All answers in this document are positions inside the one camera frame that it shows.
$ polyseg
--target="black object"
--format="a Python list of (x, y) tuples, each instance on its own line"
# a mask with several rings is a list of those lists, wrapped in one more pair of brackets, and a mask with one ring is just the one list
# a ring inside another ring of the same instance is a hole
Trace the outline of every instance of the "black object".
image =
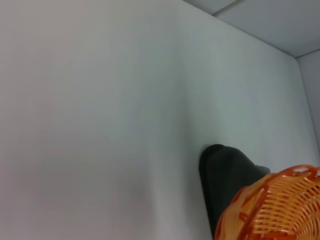
[(215, 144), (207, 147), (199, 160), (199, 172), (214, 237), (219, 217), (236, 193), (263, 178), (268, 168), (257, 167), (239, 149)]

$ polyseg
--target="orange basket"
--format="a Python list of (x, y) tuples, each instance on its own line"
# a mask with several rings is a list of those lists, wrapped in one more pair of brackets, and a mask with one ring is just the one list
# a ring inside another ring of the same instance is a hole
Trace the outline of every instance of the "orange basket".
[(319, 169), (293, 166), (242, 188), (221, 215), (215, 240), (320, 240)]

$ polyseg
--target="woven plastic basket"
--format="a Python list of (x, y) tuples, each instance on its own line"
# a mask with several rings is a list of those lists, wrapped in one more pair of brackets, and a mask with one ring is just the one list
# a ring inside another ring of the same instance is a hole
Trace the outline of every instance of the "woven plastic basket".
[(319, 169), (293, 166), (241, 189), (221, 215), (215, 240), (320, 240)]

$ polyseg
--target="ceiling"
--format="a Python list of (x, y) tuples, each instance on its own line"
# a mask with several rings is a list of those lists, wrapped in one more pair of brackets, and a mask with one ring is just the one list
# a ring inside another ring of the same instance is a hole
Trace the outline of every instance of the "ceiling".
[[(233, 0), (186, 0), (213, 14)], [(216, 17), (299, 57), (320, 49), (320, 0), (240, 0)]]

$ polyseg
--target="white wall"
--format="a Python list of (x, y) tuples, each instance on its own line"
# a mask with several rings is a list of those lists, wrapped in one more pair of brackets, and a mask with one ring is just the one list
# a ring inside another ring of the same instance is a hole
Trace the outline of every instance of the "white wall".
[(185, 2), (3, 0), (0, 32), (2, 240), (211, 239), (202, 144), (318, 156), (296, 62)]
[(320, 51), (298, 58), (317, 142), (320, 142)]
[(296, 60), (188, 4), (179, 21), (195, 151), (234, 146), (273, 171), (318, 165)]
[(0, 2), (2, 240), (183, 239), (172, 6)]

